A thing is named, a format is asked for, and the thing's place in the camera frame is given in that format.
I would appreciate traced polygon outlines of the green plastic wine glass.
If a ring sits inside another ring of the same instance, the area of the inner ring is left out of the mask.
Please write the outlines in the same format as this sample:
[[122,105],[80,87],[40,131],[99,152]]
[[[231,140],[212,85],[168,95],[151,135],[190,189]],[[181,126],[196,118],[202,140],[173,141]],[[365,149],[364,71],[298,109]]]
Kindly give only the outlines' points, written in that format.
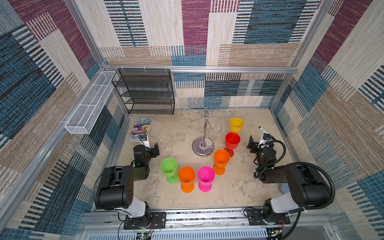
[[170,184],[175,184],[179,181],[178,164],[173,158],[166,158],[161,163],[161,171],[167,177]]

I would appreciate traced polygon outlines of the orange wine glass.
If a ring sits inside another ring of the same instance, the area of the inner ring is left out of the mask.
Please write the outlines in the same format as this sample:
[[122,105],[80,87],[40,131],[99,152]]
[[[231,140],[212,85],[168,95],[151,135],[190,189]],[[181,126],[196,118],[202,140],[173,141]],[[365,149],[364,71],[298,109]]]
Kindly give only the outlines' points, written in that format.
[[220,176],[225,173],[225,167],[229,163],[230,154],[226,150],[217,150],[214,153],[213,170],[216,175]]
[[184,193],[191,193],[195,187],[195,170],[189,166],[182,167],[179,170],[179,181],[181,189]]

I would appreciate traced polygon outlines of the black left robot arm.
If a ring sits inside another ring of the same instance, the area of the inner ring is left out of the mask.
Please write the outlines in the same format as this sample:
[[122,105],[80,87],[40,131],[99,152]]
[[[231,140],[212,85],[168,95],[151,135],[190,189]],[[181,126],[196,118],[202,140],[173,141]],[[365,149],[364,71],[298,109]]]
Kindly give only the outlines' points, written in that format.
[[160,155],[159,145],[133,148],[134,160],[130,165],[105,168],[97,179],[98,188],[94,201],[98,210],[117,210],[126,215],[128,229],[147,229],[153,224],[147,202],[134,196],[134,182],[146,180],[150,174],[149,163]]

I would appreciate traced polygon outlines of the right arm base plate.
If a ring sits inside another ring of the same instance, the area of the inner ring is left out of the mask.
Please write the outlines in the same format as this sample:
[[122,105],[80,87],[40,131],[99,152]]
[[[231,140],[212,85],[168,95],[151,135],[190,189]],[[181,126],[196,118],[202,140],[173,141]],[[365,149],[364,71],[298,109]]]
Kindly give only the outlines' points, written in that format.
[[288,214],[272,213],[264,218],[261,208],[247,207],[243,210],[243,214],[248,219],[250,226],[289,225],[291,223]]

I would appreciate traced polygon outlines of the red plastic wine glass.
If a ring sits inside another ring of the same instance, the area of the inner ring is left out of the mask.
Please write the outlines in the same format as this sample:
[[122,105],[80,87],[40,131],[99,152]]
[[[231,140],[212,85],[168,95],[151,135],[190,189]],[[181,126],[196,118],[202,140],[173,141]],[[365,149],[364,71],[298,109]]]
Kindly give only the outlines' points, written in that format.
[[234,149],[236,149],[239,145],[239,143],[241,142],[241,137],[236,134],[236,133],[228,133],[225,137],[225,148],[224,150],[226,150],[229,155],[230,155],[230,158],[232,158],[234,156]]

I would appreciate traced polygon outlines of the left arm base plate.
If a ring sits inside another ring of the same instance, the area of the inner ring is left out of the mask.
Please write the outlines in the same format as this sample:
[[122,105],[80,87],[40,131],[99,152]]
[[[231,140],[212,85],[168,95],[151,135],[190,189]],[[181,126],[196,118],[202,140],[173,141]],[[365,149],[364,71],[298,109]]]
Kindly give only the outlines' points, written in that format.
[[123,228],[124,230],[149,230],[155,226],[155,229],[164,229],[166,227],[166,220],[166,212],[154,212],[133,219],[126,217]]

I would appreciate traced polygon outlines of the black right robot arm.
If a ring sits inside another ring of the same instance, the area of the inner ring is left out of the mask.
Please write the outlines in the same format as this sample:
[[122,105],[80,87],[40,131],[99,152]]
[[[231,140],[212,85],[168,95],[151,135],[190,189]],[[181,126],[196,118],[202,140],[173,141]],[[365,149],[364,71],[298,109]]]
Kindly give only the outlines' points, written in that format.
[[259,142],[250,138],[247,148],[256,155],[255,179],[264,184],[288,184],[289,187],[282,196],[265,201],[260,214],[266,225],[275,224],[287,214],[323,209],[333,203],[336,187],[322,168],[307,162],[277,165],[287,153],[282,141],[264,134]]

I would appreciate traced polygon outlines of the pink plastic wine glass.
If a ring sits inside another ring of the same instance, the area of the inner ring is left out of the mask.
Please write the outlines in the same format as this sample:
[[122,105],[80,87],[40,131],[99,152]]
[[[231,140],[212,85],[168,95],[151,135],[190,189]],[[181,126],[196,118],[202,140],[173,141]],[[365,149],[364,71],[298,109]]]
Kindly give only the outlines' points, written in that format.
[[198,171],[199,189],[207,193],[212,189],[212,183],[215,179],[215,172],[211,167],[205,166]]

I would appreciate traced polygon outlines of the yellow plastic wine glass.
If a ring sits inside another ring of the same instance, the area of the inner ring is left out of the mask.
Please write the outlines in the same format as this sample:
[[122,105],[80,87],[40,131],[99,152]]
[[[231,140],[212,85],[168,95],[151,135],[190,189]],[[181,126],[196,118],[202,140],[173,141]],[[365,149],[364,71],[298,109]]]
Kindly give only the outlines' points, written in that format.
[[232,118],[230,120],[230,131],[231,133],[240,133],[244,127],[245,123],[240,118]]

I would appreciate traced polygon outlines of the orange wine glass front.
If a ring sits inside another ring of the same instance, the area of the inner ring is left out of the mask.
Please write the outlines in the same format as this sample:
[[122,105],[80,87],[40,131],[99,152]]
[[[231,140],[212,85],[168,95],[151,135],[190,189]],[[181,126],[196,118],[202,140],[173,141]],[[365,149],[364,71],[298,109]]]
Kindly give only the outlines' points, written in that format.
[[214,153],[213,170],[216,175],[220,176],[225,173],[225,167],[229,163],[230,154],[226,150],[217,150]]

